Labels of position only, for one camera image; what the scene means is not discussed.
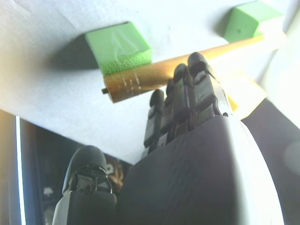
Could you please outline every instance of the yellow object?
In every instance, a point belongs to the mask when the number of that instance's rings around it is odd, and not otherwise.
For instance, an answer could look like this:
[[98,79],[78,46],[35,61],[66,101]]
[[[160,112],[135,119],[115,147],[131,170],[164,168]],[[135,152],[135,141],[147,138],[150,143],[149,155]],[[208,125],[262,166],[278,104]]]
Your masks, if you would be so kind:
[[244,72],[236,72],[219,79],[228,96],[233,113],[240,120],[250,113],[267,97],[267,93]]

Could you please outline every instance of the textured green surface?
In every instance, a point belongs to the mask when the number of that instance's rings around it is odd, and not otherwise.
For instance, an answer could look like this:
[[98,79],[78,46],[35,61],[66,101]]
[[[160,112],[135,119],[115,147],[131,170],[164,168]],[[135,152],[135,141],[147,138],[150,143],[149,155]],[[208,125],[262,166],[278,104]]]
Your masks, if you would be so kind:
[[91,31],[85,37],[104,75],[152,62],[150,46],[131,22]]
[[228,42],[244,40],[282,30],[284,15],[261,1],[235,7],[230,15],[224,38]]

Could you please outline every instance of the back of robotic hand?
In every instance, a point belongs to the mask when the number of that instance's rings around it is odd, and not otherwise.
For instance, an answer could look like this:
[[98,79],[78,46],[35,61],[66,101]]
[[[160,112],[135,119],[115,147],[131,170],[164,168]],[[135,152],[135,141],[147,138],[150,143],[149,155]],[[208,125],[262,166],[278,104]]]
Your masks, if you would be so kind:
[[144,145],[118,200],[100,150],[73,156],[54,225],[283,225],[266,163],[198,53],[180,64],[167,97],[154,91]]

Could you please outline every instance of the green cube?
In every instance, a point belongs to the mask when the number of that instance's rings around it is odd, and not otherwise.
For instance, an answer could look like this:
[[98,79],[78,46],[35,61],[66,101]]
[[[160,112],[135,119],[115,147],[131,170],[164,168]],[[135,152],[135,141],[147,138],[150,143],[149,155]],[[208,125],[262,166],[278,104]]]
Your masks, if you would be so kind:
[[152,62],[152,49],[131,22],[88,32],[85,38],[104,75]]
[[235,42],[262,34],[282,31],[284,15],[261,1],[246,3],[232,9],[224,38]]

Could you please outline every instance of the green foam block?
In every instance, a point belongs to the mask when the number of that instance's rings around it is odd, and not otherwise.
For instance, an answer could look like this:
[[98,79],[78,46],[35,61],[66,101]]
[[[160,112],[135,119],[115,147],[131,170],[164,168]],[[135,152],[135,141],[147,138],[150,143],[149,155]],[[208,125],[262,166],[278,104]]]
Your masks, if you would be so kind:
[[85,38],[104,75],[152,62],[152,49],[131,22],[88,32]]
[[232,9],[224,38],[235,42],[262,34],[282,31],[284,15],[261,1],[246,3]]

